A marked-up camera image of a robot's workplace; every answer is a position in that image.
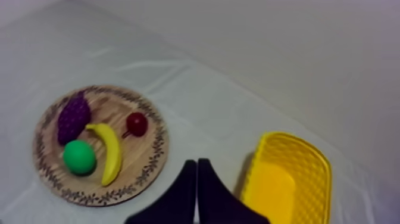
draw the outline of floral border pattern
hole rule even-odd
[[[141,109],[147,117],[150,117],[156,125],[160,125],[163,120],[162,118],[152,109],[152,105],[147,100],[143,99],[139,94],[135,95],[130,92],[126,92],[120,89],[113,89],[104,86],[88,86],[84,88],[84,92],[93,92],[94,94],[108,93],[120,97],[126,101],[134,102],[138,104],[138,108]],[[51,169],[50,165],[45,162],[45,155],[43,153],[45,145],[43,143],[42,131],[46,129],[50,122],[56,117],[58,109],[65,106],[73,94],[70,97],[63,98],[58,104],[50,106],[45,112],[43,123],[40,126],[40,131],[35,134],[35,154],[36,154],[36,165],[40,172],[43,172],[44,178],[51,183],[53,189],[56,189],[61,193],[61,196],[68,201],[72,201],[77,204],[85,206],[107,206],[118,201],[122,196],[132,195],[137,189],[135,186],[143,186],[148,180],[149,175],[158,167],[158,159],[165,153],[162,146],[165,144],[164,136],[167,133],[163,126],[158,126],[155,134],[155,141],[152,143],[153,155],[149,157],[148,164],[142,168],[142,173],[138,176],[133,184],[124,186],[123,188],[112,191],[107,191],[103,195],[96,195],[95,193],[87,195],[83,191],[72,191],[70,188],[65,188],[61,183],[60,178],[55,175],[55,170]]]

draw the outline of white wall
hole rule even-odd
[[[163,35],[400,189],[396,0],[85,0]]]
[[[60,0],[0,0],[0,27]]]

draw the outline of red cherry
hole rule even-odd
[[[128,131],[123,134],[123,138],[127,137],[130,133],[137,137],[144,136],[148,128],[147,118],[142,113],[132,113],[126,119],[126,128]]]

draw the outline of green ball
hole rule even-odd
[[[68,142],[65,145],[62,158],[68,170],[77,175],[91,172],[96,165],[96,155],[93,148],[82,140]]]

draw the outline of toy fruit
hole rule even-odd
[[[122,135],[122,138],[126,138],[130,133],[136,137],[144,136],[148,128],[147,118],[142,113],[132,113],[126,119],[126,128],[128,130]]]
[[[122,153],[120,149],[120,143],[113,129],[105,123],[96,125],[88,124],[86,125],[86,129],[94,130],[96,134],[99,135],[104,141],[104,144],[107,148],[105,168],[103,172],[103,178],[101,180],[101,184],[103,186],[107,186],[114,181],[121,170]]]
[[[90,120],[90,107],[81,91],[69,100],[58,117],[58,143],[65,145],[77,139]]]
[[[82,140],[69,142],[64,148],[62,158],[68,170],[77,175],[89,173],[96,165],[94,150]]]

